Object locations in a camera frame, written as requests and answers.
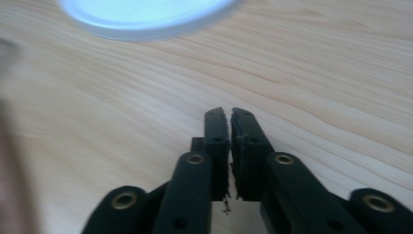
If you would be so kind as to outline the white round plate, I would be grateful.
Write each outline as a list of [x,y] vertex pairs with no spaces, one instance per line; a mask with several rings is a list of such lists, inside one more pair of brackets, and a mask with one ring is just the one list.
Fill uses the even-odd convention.
[[199,30],[242,0],[56,0],[86,32],[111,40],[151,41]]

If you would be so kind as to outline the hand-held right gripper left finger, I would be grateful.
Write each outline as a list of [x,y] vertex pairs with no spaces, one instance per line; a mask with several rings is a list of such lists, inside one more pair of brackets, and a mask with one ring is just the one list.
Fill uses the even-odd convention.
[[213,201],[223,201],[229,194],[230,138],[226,115],[222,107],[205,114],[204,135],[193,137],[192,151],[202,151],[211,157],[211,192]]

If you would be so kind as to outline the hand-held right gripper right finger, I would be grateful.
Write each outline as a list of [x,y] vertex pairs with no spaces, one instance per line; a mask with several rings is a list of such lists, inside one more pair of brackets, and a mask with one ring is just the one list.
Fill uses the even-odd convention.
[[260,201],[265,183],[266,157],[274,152],[274,148],[251,112],[240,108],[232,111],[232,172],[237,197],[245,201]]

